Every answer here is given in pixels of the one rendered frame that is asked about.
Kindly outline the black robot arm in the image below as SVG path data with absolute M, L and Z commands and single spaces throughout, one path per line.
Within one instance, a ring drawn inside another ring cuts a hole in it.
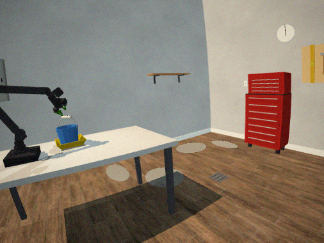
M 64 92 L 60 87 L 51 92 L 48 87 L 31 87 L 31 86 L 3 86 L 0 85 L 0 93 L 18 93 L 18 94 L 41 94 L 49 96 L 48 99 L 56 108 L 61 105 L 67 105 L 66 98 L 59 98 Z M 54 95 L 55 94 L 55 95 Z M 58 98 L 56 98 L 56 96 Z M 0 107 L 0 120 L 15 134 L 14 152 L 13 154 L 25 153 L 28 147 L 24 144 L 24 139 L 27 137 L 25 130 L 20 129 L 13 120 Z

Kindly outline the yellow paint tray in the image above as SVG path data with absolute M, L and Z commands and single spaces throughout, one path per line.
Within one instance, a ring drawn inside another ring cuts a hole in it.
M 83 145 L 84 142 L 86 141 L 86 138 L 84 138 L 81 134 L 79 134 L 78 135 L 78 140 L 79 141 L 75 141 L 75 142 L 67 143 L 67 144 L 63 144 L 63 145 L 60 144 L 59 139 L 55 139 L 55 142 L 56 142 L 56 146 L 58 148 L 60 148 L 61 150 L 63 150 L 63 149 L 66 149 L 66 148 L 72 148 L 72 147 L 75 147 L 75 146 Z

